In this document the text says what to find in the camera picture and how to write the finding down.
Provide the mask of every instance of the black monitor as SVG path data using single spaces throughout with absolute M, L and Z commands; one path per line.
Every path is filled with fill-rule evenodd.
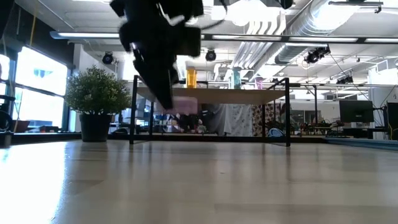
M 349 122 L 374 122 L 373 103 L 368 100 L 340 100 L 340 121 Z

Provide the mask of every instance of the black metal table frame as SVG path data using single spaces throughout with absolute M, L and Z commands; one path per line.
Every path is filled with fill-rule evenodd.
M 289 78 L 283 78 L 277 83 L 273 84 L 268 90 L 275 90 L 276 86 L 285 86 L 285 123 L 286 132 L 285 136 L 281 138 L 269 138 L 266 136 L 266 106 L 262 105 L 262 137 L 235 137 L 235 136 L 170 136 L 170 135 L 153 135 L 154 128 L 154 102 L 150 103 L 150 119 L 149 119 L 149 134 L 148 135 L 137 135 L 135 134 L 135 120 L 136 120 L 136 101 L 137 101 L 137 87 L 138 79 L 141 77 L 138 75 L 134 76 L 132 84 L 132 98 L 131 98 L 131 122 L 130 122 L 130 144 L 134 144 L 134 141 L 209 141 L 209 142 L 279 142 L 285 143 L 286 147 L 290 146 L 290 88 Z

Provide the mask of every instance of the black plant pot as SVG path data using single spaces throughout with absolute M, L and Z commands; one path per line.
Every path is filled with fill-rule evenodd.
M 111 115 L 79 115 L 83 142 L 106 142 Z

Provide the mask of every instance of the potted plant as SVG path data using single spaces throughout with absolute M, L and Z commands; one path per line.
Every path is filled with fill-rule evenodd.
M 65 101 L 80 113 L 84 142 L 105 142 L 112 115 L 131 106 L 127 81 L 95 65 L 68 78 Z

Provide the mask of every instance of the gray floor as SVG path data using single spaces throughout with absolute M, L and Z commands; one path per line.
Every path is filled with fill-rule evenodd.
M 398 223 L 398 153 L 326 144 L 0 150 L 0 223 Z

